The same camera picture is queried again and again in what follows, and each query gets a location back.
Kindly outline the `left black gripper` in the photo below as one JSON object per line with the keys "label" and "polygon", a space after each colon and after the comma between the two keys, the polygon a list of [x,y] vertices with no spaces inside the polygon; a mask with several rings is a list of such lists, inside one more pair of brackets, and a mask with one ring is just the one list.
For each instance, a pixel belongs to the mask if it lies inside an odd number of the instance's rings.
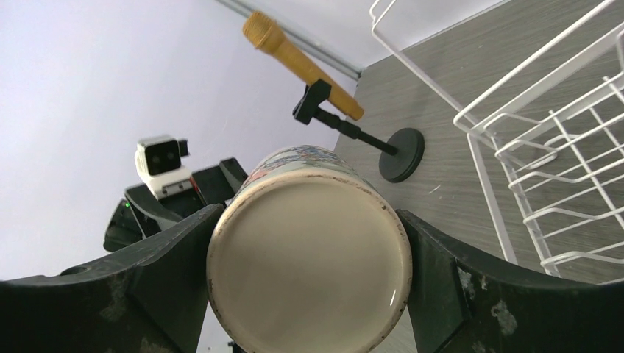
{"label": "left black gripper", "polygon": [[189,189],[160,200],[144,184],[129,187],[111,215],[103,247],[115,252],[174,226],[207,205],[225,207],[246,179],[247,173],[232,157],[194,171]]}

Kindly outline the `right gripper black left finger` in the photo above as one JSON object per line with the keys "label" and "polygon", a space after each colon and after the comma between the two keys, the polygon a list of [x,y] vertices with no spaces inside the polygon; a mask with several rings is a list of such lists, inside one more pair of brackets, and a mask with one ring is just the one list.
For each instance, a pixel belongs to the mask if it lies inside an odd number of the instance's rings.
{"label": "right gripper black left finger", "polygon": [[54,277],[3,281],[1,350],[195,352],[208,306],[208,244],[223,210],[209,205]]}

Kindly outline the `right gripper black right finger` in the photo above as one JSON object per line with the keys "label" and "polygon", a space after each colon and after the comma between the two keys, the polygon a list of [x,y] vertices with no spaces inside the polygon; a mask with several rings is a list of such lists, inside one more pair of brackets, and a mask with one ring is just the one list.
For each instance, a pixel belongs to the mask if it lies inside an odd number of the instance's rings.
{"label": "right gripper black right finger", "polygon": [[411,245],[418,352],[621,352],[623,284],[591,285],[501,260],[399,210]]}

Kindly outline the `cream floral cup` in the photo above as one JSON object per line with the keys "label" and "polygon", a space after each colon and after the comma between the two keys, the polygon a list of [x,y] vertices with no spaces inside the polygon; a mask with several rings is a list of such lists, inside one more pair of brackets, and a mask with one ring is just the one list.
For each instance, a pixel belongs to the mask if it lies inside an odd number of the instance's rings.
{"label": "cream floral cup", "polygon": [[210,239],[210,305],[246,352],[370,352],[412,282],[391,205],[334,152],[276,151],[243,183]]}

